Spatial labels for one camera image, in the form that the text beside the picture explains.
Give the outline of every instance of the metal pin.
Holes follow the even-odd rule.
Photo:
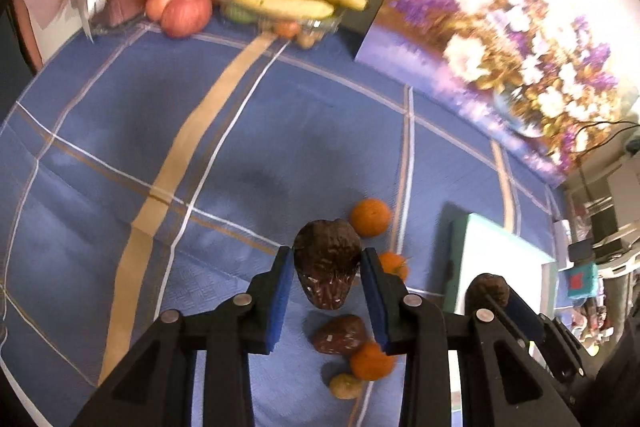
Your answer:
[[[236,306],[247,306],[248,304],[251,304],[252,300],[251,295],[248,293],[239,293],[234,297],[234,304]]]
[[[165,324],[172,324],[180,318],[178,310],[165,310],[160,314],[160,320]]]
[[[405,295],[402,302],[407,306],[411,306],[412,308],[417,308],[422,304],[422,297],[416,295],[415,293],[409,293],[409,295]]]
[[[494,312],[492,312],[491,310],[488,310],[486,308],[480,308],[476,312],[476,317],[478,317],[478,320],[482,322],[491,322],[492,320],[494,320],[495,315],[494,315]]]

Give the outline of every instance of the blue tablecloth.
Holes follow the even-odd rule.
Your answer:
[[[365,244],[401,251],[407,285],[430,298],[460,214],[553,254],[559,195],[353,62],[359,42],[341,32],[302,51],[216,20],[172,41],[142,24],[75,36],[49,61],[0,135],[0,365],[40,425],[68,426],[158,311],[215,308],[307,221],[348,217],[363,197],[394,211]],[[402,360],[356,403],[331,397],[323,380],[347,364],[305,335],[342,313],[366,317],[357,283],[340,312],[320,312],[294,282],[280,343],[250,360],[258,426],[398,423]]]

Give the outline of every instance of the fruit bowl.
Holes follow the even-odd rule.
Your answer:
[[[295,20],[273,17],[247,8],[234,0],[218,0],[220,15],[225,21],[255,25],[259,32],[271,32],[294,41],[302,49],[313,47],[327,33],[335,33],[342,21],[344,9],[336,8],[331,17],[320,20]]]

